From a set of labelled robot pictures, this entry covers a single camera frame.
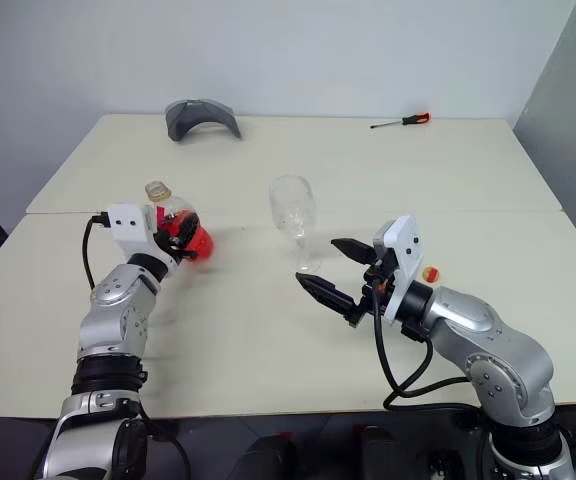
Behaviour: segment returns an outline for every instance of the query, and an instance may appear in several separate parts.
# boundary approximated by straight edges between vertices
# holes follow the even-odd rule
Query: wine glass
[[[297,241],[297,271],[313,273],[320,261],[312,253],[310,236],[315,228],[316,205],[308,181],[297,175],[283,175],[270,184],[270,207],[277,229]]]

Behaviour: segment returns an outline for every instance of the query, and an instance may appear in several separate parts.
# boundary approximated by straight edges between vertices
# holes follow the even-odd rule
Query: silver metal arm segment
[[[128,263],[91,293],[72,394],[62,404],[41,478],[132,480],[144,474],[147,432],[138,414],[147,374],[141,357],[160,281],[179,260],[155,243],[151,207],[118,204],[108,214]]]
[[[498,463],[493,475],[499,479],[574,480],[566,440],[558,431],[551,431],[550,425],[544,425],[551,420],[555,403],[549,385],[553,365],[543,347],[503,323],[483,300],[445,287],[433,292],[421,325],[435,350],[471,381],[482,409],[500,425],[498,431],[503,430],[500,441],[506,443],[505,437],[516,437],[511,439],[514,446],[502,449],[495,445],[494,433],[490,435],[490,448]],[[526,441],[528,448],[531,442],[548,438],[553,451],[559,445],[554,458],[551,454],[543,464],[520,463],[507,457],[522,455],[521,432],[530,433],[531,427],[535,435]]]
[[[422,326],[435,350],[470,379],[494,421],[528,427],[552,416],[550,357],[534,339],[503,323],[486,302],[439,287]]]

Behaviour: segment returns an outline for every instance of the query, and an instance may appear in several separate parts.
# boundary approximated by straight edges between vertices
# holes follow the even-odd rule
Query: tabletop
[[[328,241],[369,242],[388,217],[322,218],[319,275],[355,298],[362,266]],[[27,215],[0,250],[0,416],[56,417],[75,372],[79,324],[89,308],[80,241],[89,215]],[[489,302],[536,338],[555,365],[560,403],[576,402],[576,230],[562,212],[421,212],[426,257],[440,281]],[[271,224],[211,225],[213,256],[182,263],[163,284],[149,321],[142,389],[157,417],[379,410],[388,394],[371,321],[357,329],[317,304],[294,279],[292,244]],[[122,262],[108,230],[95,228],[96,280]],[[385,329],[395,375],[424,347]],[[420,385],[459,374],[439,355]],[[477,404],[470,385],[422,398]]]
[[[202,124],[181,143],[160,115],[106,115],[28,207],[28,213],[102,210],[145,201],[165,181],[200,212],[255,221],[268,185],[305,176],[320,212],[556,211],[561,206],[501,119],[433,119],[371,130],[377,120],[238,117],[243,139]]]

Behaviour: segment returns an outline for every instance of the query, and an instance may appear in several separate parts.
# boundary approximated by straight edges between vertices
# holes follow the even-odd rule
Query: small orange ball
[[[435,267],[426,267],[421,273],[421,276],[428,283],[435,283],[437,280],[439,280],[439,270],[437,270]]]

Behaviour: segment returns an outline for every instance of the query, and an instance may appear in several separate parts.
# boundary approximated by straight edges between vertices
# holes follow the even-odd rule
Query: red object
[[[182,210],[175,214],[174,218],[171,220],[163,216],[163,211],[164,209],[162,207],[157,207],[157,226],[158,228],[166,230],[172,237],[183,237],[184,232],[180,231],[183,226],[182,224],[189,216],[197,215],[192,210]],[[201,224],[199,224],[197,225],[197,229],[192,238],[188,240],[182,248],[191,252],[197,252],[197,258],[188,259],[189,262],[193,262],[210,257],[214,244],[210,234],[201,226]]]
[[[417,115],[411,115],[410,117],[404,117],[401,119],[402,125],[419,125],[420,123],[428,123],[430,121],[430,113],[418,113]]]
[[[214,243],[212,242],[212,237],[210,234],[199,225],[197,227],[197,231],[193,235],[188,245],[186,245],[185,250],[190,250],[191,252],[197,252],[197,258],[194,260],[189,260],[194,262],[195,260],[201,260],[208,258],[212,253],[212,249],[214,248]]]
[[[352,434],[355,437],[358,437],[359,435],[362,434],[362,432],[366,429],[365,425],[353,425],[352,426]]]

